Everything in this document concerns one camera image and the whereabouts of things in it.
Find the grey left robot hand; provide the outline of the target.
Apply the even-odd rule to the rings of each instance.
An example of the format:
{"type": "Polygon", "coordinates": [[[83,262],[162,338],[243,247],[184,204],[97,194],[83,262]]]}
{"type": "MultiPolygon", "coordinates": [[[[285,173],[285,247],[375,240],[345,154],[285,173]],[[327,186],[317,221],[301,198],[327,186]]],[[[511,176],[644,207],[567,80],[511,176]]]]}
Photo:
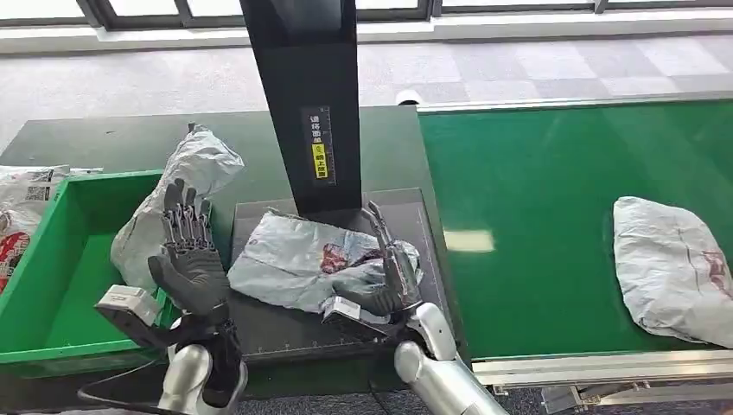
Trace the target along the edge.
{"type": "Polygon", "coordinates": [[[210,222],[211,204],[195,203],[197,192],[182,179],[168,184],[163,198],[162,251],[148,257],[154,282],[182,310],[224,322],[229,317],[228,282],[210,222]]]}

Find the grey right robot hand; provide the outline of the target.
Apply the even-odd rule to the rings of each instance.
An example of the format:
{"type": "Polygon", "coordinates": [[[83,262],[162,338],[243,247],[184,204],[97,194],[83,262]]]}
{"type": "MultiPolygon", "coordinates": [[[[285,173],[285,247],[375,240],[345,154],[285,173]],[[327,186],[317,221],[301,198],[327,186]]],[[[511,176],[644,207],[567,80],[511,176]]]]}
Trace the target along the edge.
{"type": "Polygon", "coordinates": [[[358,292],[348,288],[345,282],[336,281],[333,283],[335,294],[357,303],[375,316],[390,316],[420,304],[417,268],[393,238],[379,206],[369,201],[361,213],[369,220],[378,241],[385,282],[369,292],[358,292]]]}

